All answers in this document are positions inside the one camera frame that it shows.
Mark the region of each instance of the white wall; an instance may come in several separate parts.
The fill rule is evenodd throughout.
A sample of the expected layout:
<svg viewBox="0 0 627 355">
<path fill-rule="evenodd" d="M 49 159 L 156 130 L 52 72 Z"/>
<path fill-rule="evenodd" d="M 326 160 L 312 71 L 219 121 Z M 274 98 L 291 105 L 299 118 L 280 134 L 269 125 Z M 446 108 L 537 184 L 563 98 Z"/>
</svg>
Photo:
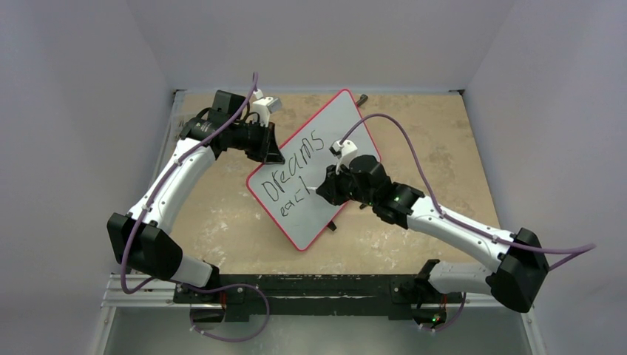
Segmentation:
<svg viewBox="0 0 627 355">
<path fill-rule="evenodd" d="M 550 354 L 624 354 L 627 2 L 518 1 L 466 91 L 502 224 L 597 250 L 551 273 Z"/>
<path fill-rule="evenodd" d="M 127 4 L 0 4 L 0 344 L 85 354 L 172 101 Z"/>
<path fill-rule="evenodd" d="M 446 91 L 468 85 L 513 0 L 128 0 L 181 89 Z"/>
</svg>

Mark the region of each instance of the tabletop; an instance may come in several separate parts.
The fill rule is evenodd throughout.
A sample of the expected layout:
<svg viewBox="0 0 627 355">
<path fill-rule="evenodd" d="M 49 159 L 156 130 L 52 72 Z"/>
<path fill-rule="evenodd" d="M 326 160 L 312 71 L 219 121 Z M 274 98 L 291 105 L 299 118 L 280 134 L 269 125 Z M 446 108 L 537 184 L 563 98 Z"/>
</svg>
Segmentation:
<svg viewBox="0 0 627 355">
<path fill-rule="evenodd" d="M 279 144 L 333 97 L 270 94 L 283 104 L 271 116 Z M 190 118 L 212 102 L 210 92 L 179 92 L 173 116 Z M 363 115 L 386 113 L 401 123 L 441 205 L 498 226 L 460 95 L 369 95 L 360 110 Z M 392 180 L 426 192 L 396 126 L 383 118 L 367 125 Z M 433 237 L 380 221 L 358 203 L 349 203 L 333 220 L 336 231 L 325 230 L 309 249 L 298 251 L 246 188 L 257 166 L 230 149 L 199 179 L 172 231 L 186 254 L 229 274 L 415 274 L 428 259 L 472 261 Z"/>
</svg>

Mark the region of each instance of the cable clip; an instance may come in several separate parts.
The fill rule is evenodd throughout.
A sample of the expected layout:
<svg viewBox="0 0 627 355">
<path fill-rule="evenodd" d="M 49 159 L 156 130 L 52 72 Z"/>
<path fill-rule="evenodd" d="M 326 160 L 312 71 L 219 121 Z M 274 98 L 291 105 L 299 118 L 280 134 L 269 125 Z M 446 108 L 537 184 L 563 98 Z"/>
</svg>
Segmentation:
<svg viewBox="0 0 627 355">
<path fill-rule="evenodd" d="M 255 95 L 255 98 L 259 100 L 263 97 L 263 92 L 260 89 L 256 89 L 253 91 L 253 95 Z"/>
</svg>

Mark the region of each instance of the white bracket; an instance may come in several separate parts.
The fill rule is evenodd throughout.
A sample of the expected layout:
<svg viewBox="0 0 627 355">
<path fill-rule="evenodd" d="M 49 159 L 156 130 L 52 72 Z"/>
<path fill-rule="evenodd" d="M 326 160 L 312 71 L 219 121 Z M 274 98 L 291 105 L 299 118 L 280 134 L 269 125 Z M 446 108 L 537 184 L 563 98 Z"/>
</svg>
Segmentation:
<svg viewBox="0 0 627 355">
<path fill-rule="evenodd" d="M 260 98 L 251 105 L 251 112 L 259 114 L 259 123 L 267 127 L 270 124 L 270 115 L 279 111 L 283 105 L 279 98 Z"/>
<path fill-rule="evenodd" d="M 339 169 L 342 165 L 348 167 L 348 164 L 357 157 L 357 146 L 353 141 L 349 141 L 348 139 L 342 144 L 340 144 L 339 141 L 335 141 L 331 144 L 331 152 L 338 159 L 335 165 L 335 173 L 339 174 Z"/>
</svg>

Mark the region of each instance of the robotic arm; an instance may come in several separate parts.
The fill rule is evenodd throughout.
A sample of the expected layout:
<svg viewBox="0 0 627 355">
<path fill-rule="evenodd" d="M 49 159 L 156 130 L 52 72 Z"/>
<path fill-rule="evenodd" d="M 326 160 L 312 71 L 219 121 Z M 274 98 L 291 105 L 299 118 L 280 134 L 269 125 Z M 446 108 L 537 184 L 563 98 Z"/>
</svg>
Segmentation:
<svg viewBox="0 0 627 355">
<path fill-rule="evenodd" d="M 491 294 L 506 307 L 527 312 L 531 308 L 549 265 L 543 254 L 497 243 L 497 239 L 540 248 L 538 237 L 527 229 L 518 233 L 485 226 L 441 207 L 411 186 L 393 182 L 372 155 L 357 155 L 351 141 L 335 142 L 331 152 L 338 158 L 327 167 L 325 181 L 316 193 L 340 206 L 348 200 L 372 206 L 384 222 L 436 237 L 474 257 L 479 263 L 449 264 L 430 260 L 423 268 L 428 286 L 440 294 L 471 292 Z M 444 218 L 448 214 L 492 238 L 461 228 Z"/>
<path fill-rule="evenodd" d="M 164 169 L 146 194 L 125 215 L 114 213 L 106 225 L 115 258 L 122 263 L 126 241 L 142 211 L 146 211 L 128 258 L 128 267 L 161 280 L 174 280 L 198 287 L 219 283 L 216 266 L 184 255 L 183 250 L 169 237 L 174 220 L 183 202 L 202 174 L 228 148 L 243 150 L 246 156 L 264 164 L 283 164 L 274 135 L 270 114 L 281 109 L 278 98 L 267 97 L 257 90 L 257 100 L 250 112 L 238 118 L 218 136 L 180 160 L 192 147 L 202 142 L 221 127 L 245 102 L 243 96 L 218 91 L 212 107 L 204 109 L 185 124 L 172 157 L 166 166 L 176 166 L 170 176 L 160 184 Z M 247 118 L 256 118 L 247 122 Z M 146 205 L 149 196 L 158 193 L 151 207 Z"/>
</svg>

